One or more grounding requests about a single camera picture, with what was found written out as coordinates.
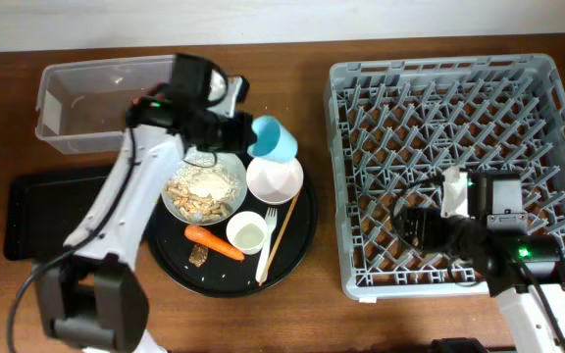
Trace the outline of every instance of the black round tray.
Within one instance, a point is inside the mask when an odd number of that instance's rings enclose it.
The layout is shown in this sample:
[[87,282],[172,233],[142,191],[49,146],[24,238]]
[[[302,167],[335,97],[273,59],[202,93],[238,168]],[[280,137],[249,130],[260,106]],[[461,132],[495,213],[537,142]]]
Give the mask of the black round tray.
[[[269,206],[248,191],[245,201],[237,212],[253,211],[265,217],[268,207],[278,209],[278,221],[272,234],[272,246],[278,237],[286,213],[291,205],[288,201],[279,206]],[[224,241],[229,220],[207,226],[213,234]],[[186,224],[174,217],[162,200],[149,220],[146,237],[149,249],[158,265],[177,283],[207,296],[234,298],[254,294],[278,283],[302,261],[313,241],[317,226],[317,201],[311,180],[304,174],[304,185],[295,204],[293,214],[284,232],[276,257],[268,272],[267,280],[259,286],[255,279],[256,266],[261,253],[245,255],[245,260],[232,260],[209,250],[208,259],[198,269],[188,262],[193,242],[186,239]]]

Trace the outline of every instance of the wooden table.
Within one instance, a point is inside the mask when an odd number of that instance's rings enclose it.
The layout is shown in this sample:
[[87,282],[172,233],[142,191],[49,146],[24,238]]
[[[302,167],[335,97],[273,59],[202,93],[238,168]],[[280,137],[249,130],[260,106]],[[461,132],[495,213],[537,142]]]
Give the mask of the wooden table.
[[[11,300],[26,278],[27,262],[2,255],[10,181],[20,175],[111,162],[112,153],[62,155],[34,136],[36,93],[51,64],[188,52],[210,58],[229,73],[249,77],[243,109],[273,114],[298,139],[299,159],[319,198],[313,247],[283,282],[257,295],[211,299],[175,284],[143,245],[137,275],[151,306],[148,328],[176,351],[356,351],[429,344],[434,338],[476,337],[487,347],[511,346],[496,303],[484,295],[385,300],[359,304],[340,288],[334,231],[334,182],[326,142],[323,91],[337,62],[379,59],[547,53],[565,87],[565,34],[433,39],[398,39],[281,45],[126,48],[0,53],[0,352]],[[66,352],[46,339],[33,291],[17,318],[20,352]]]

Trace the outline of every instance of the orange carrot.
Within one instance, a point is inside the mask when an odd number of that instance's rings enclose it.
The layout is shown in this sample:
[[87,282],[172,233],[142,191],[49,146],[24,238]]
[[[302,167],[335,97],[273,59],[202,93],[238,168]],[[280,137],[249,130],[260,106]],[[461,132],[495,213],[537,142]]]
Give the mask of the orange carrot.
[[230,257],[231,259],[239,261],[245,259],[245,256],[239,251],[239,249],[226,243],[203,227],[188,225],[184,230],[184,236],[191,241],[206,246],[211,250],[215,250],[222,255]]

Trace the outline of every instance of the fork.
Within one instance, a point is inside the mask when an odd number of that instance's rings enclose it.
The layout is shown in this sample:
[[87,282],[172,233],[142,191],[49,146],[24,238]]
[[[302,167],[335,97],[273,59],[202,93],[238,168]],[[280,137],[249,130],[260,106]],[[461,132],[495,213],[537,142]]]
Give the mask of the fork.
[[[261,277],[263,277],[263,271],[265,271],[265,265],[267,264],[267,259],[270,257],[270,247],[272,244],[272,234],[274,229],[276,229],[276,221],[278,217],[278,210],[274,207],[270,207],[265,214],[265,224],[267,225],[267,234],[265,235],[265,242],[263,243],[263,249],[261,250],[261,257],[259,258],[259,265],[256,267],[256,281],[260,282]],[[263,281],[267,279],[267,274],[263,277]]]

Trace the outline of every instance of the black tray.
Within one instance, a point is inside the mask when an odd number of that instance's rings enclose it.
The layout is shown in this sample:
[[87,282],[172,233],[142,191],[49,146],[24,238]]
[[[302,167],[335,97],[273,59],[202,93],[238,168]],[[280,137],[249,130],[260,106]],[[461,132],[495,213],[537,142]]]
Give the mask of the black tray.
[[[275,206],[278,209],[277,227],[272,235],[276,241],[291,201]],[[253,211],[265,216],[269,205],[248,192],[237,212]],[[228,220],[208,226],[209,230],[225,241]],[[317,202],[309,177],[304,175],[304,185],[295,204],[293,214],[281,240],[278,252],[268,272],[267,280],[259,286],[255,279],[260,252],[246,255],[245,260],[232,260],[209,250],[208,259],[198,269],[188,262],[193,242],[184,237],[186,224],[172,215],[162,200],[148,224],[146,235],[149,249],[158,265],[177,283],[211,297],[234,298],[254,294],[281,281],[300,263],[309,249],[317,226]]]
[[112,166],[20,176],[10,185],[6,259],[46,260],[63,252]]

